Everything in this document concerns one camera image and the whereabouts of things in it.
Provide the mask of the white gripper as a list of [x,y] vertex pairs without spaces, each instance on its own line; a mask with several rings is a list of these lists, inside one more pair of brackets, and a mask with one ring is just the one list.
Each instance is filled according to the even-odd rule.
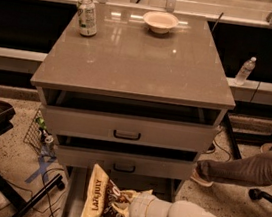
[[122,217],[168,217],[169,215],[171,202],[160,200],[149,193],[130,189],[123,190],[121,194],[124,202],[132,202],[130,205],[115,202],[111,204]]

